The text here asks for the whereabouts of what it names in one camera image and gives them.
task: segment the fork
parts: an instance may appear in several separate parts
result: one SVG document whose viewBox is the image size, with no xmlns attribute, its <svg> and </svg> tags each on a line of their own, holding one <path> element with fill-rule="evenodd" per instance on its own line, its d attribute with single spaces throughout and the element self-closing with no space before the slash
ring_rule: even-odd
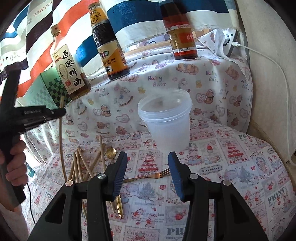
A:
<svg viewBox="0 0 296 241">
<path fill-rule="evenodd" d="M 139 180 L 139 179 L 142 179 L 142 178 L 155 178 L 155 179 L 158 179 L 158 178 L 164 177 L 164 176 L 169 175 L 169 174 L 170 174 L 170 169 L 168 168 L 168 169 L 165 169 L 165 170 L 163 170 L 161 172 L 151 174 L 149 176 L 124 179 L 123 183 L 128 183 L 128 182 Z"/>
</svg>

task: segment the table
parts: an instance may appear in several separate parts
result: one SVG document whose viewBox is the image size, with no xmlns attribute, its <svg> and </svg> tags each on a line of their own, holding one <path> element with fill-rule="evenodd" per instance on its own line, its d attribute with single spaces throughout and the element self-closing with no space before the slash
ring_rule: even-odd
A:
<svg viewBox="0 0 296 241">
<path fill-rule="evenodd" d="M 138 102 L 168 88 L 189 92 L 192 119 L 210 118 L 246 132 L 252 108 L 253 85 L 248 63 L 242 57 L 219 58 L 198 46 L 198 58 L 174 60 L 171 47 L 127 57 L 130 74 L 110 82 L 102 69 L 90 81 L 91 91 L 66 105 L 63 144 L 90 145 L 104 137 L 144 131 Z M 50 121 L 26 134 L 27 144 L 41 161 L 58 148 L 57 121 Z"/>
<path fill-rule="evenodd" d="M 269 240 L 279 237 L 296 212 L 296 197 L 288 173 L 273 148 L 265 141 L 211 119 L 191 120 L 190 129 L 189 146 L 177 153 L 180 161 L 206 180 L 231 181 L 255 214 Z M 114 147 L 117 156 L 120 151 L 127 153 L 125 179 L 168 168 L 167 156 L 157 149 L 147 129 L 105 138 L 103 142 L 107 147 Z M 90 165 L 100 151 L 99 144 L 95 142 L 81 147 Z M 76 148 L 77 145 L 64 147 L 67 175 L 73 159 L 72 153 Z M 111 163 L 109 159 L 105 159 L 107 165 Z M 82 167 L 85 175 L 86 169 L 83 165 Z M 35 168 L 35 171 L 29 185 L 33 194 L 33 214 L 37 221 L 64 184 L 59 151 L 57 150 L 45 164 Z M 100 172 L 101 162 L 94 169 L 94 173 Z M 107 206 L 115 241 L 182 240 L 189 203 L 180 201 L 171 176 L 124 183 L 120 196 L 123 203 L 123 219 L 112 213 L 111 207 Z M 33 222 L 28 198 L 22 207 L 31 231 Z M 214 205 L 210 200 L 208 240 L 213 240 L 214 217 Z M 87 240 L 83 213 L 81 222 L 83 240 Z"/>
</svg>

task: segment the spoon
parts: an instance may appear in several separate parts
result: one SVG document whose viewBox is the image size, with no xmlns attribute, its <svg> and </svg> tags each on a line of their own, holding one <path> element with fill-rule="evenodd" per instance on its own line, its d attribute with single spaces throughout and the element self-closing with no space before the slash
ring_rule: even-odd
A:
<svg viewBox="0 0 296 241">
<path fill-rule="evenodd" d="M 108 147 L 106 150 L 106 156 L 108 157 L 108 159 L 113 160 L 116 156 L 116 149 L 113 147 Z"/>
<path fill-rule="evenodd" d="M 113 160 L 114 157 L 116 156 L 116 149 L 113 147 L 108 147 L 106 150 L 106 156 L 108 157 L 108 159 Z M 115 198 L 115 201 L 116 201 L 116 207 L 117 207 L 119 217 L 123 219 L 123 208 L 122 208 L 122 202 L 121 202 L 120 196 L 117 196 Z"/>
</svg>

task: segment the finger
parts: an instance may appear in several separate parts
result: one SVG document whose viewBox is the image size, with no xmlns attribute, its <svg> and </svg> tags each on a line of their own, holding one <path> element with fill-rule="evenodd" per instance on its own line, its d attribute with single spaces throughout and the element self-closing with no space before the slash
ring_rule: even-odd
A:
<svg viewBox="0 0 296 241">
<path fill-rule="evenodd" d="M 4 155 L 3 155 L 2 151 L 0 150 L 0 164 L 3 164 L 4 160 L 5 160 Z"/>
<path fill-rule="evenodd" d="M 19 177 L 19 178 L 17 178 L 17 179 L 15 179 L 15 180 L 13 180 L 12 182 L 11 182 L 11 184 L 13 185 L 13 186 L 20 186 L 20 185 L 26 185 L 27 184 L 27 182 L 28 182 L 28 176 L 25 174 L 25 175 L 22 175 L 21 177 Z"/>
<path fill-rule="evenodd" d="M 26 155 L 21 152 L 18 155 L 15 155 L 10 163 L 7 164 L 7 171 L 11 172 L 22 166 L 26 161 Z"/>
<path fill-rule="evenodd" d="M 17 179 L 17 178 L 25 175 L 26 174 L 26 171 L 27 171 L 26 164 L 23 163 L 19 168 L 15 169 L 15 170 L 13 170 L 11 172 L 8 172 L 6 174 L 6 179 L 9 182 L 11 182 L 11 181 L 13 181 L 13 180 L 15 180 L 15 179 Z"/>
<path fill-rule="evenodd" d="M 17 155 L 20 154 L 21 152 L 24 151 L 24 149 L 26 149 L 26 143 L 22 140 L 20 140 L 17 144 L 15 144 L 11 150 L 10 150 L 10 154 L 11 155 Z"/>
</svg>

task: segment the green checkered box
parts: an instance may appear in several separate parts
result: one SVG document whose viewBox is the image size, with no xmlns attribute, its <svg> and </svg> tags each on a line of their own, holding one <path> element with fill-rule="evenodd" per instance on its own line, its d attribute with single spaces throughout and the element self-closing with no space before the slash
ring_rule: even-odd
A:
<svg viewBox="0 0 296 241">
<path fill-rule="evenodd" d="M 49 109 L 56 109 L 61 95 L 65 96 L 65 105 L 71 101 L 57 70 L 50 68 L 41 73 L 26 94 L 17 101 L 22 106 L 45 105 Z"/>
</svg>

